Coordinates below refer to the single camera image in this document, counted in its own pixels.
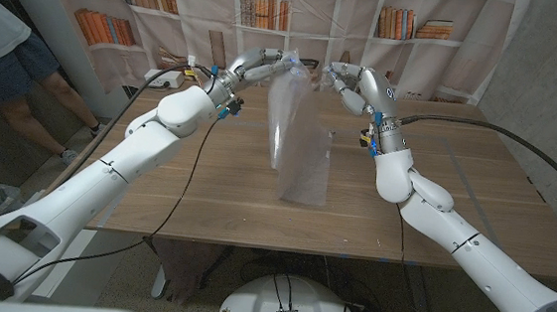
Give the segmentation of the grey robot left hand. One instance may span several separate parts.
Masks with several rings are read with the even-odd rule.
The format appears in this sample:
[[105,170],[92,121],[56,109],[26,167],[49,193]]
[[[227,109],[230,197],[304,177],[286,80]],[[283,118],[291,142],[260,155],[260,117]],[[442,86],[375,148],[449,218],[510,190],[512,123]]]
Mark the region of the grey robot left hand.
[[243,90],[257,81],[279,76],[300,64],[294,52],[253,48],[242,53],[221,72],[223,85],[232,92]]

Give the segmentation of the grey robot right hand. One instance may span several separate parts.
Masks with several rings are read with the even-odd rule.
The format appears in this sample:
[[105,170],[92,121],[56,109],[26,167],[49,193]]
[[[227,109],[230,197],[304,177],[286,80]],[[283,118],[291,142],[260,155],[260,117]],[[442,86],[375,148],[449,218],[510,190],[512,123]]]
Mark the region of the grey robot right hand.
[[388,78],[374,69],[332,62],[323,73],[351,114],[360,116],[370,106],[383,116],[396,116],[396,99]]

